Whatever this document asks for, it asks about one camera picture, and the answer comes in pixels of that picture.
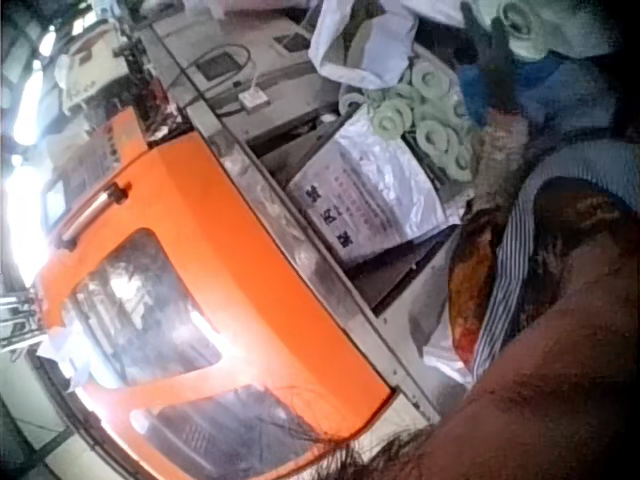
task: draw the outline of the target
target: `industrial machine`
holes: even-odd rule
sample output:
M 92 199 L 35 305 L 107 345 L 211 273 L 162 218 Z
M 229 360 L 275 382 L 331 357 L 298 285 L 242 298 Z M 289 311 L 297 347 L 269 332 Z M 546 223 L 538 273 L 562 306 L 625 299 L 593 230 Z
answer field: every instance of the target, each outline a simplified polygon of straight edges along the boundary
M 349 270 L 285 194 L 341 125 L 309 33 L 182 12 L 137 35 L 160 107 L 115 115 L 42 195 L 37 291 L 47 330 L 77 342 L 60 368 L 86 370 L 85 406 L 172 480 L 288 475 L 392 408 L 437 421 L 464 389 L 415 330 L 442 311 L 450 231 Z M 256 111 L 238 106 L 252 84 Z

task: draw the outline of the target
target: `person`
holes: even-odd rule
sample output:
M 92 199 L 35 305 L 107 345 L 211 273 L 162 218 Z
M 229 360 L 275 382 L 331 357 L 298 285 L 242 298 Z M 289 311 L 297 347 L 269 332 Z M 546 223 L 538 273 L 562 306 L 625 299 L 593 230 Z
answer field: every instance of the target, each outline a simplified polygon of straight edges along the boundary
M 476 195 L 449 272 L 449 317 L 476 381 L 437 426 L 396 436 L 366 462 L 342 447 L 314 478 L 633 475 L 637 146 L 584 123 L 573 128 L 564 107 L 564 120 L 547 116 L 551 133 L 532 128 L 504 25 L 494 20 L 487 34 L 462 8 L 487 111 Z

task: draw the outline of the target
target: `hair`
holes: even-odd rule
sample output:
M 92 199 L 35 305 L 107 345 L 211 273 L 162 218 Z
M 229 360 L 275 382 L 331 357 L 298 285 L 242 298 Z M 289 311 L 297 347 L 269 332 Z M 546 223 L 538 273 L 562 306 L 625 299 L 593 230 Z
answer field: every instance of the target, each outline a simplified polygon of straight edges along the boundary
M 311 480 L 396 480 L 417 472 L 417 450 L 431 434 L 430 427 L 401 432 L 364 460 L 353 442 L 337 447 L 315 467 Z

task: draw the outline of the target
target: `machine window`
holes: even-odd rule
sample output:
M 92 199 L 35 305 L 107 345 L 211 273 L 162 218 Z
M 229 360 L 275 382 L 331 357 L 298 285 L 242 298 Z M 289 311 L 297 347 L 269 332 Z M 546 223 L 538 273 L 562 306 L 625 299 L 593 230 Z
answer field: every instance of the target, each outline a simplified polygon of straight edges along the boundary
M 82 327 L 119 385 L 181 375 L 222 357 L 219 334 L 147 229 L 131 235 L 80 282 L 63 305 L 63 317 L 67 326 Z
M 299 458 L 312 428 L 269 390 L 249 385 L 215 398 L 136 411 L 133 427 L 196 480 L 244 480 Z

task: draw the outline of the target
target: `plastic bag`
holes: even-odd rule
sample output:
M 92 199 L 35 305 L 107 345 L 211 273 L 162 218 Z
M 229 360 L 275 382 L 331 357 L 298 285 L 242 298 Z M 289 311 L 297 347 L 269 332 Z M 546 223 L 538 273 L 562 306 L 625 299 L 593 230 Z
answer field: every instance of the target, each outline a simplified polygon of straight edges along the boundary
M 354 1 L 324 1 L 309 58 L 320 75 L 336 82 L 367 89 L 391 87 L 409 64 L 418 21 L 400 2 L 381 0 L 386 13 L 362 24 L 345 58 L 342 33 Z
M 438 327 L 429 342 L 422 349 L 422 361 L 427 366 L 437 368 L 458 383 L 471 386 L 473 378 L 453 349 L 451 326 L 449 324 L 449 304 L 444 308 Z
M 345 266 L 449 225 L 409 148 L 376 135 L 366 108 L 305 165 L 287 193 Z
M 402 0 L 402 4 L 422 17 L 445 25 L 464 27 L 461 0 Z

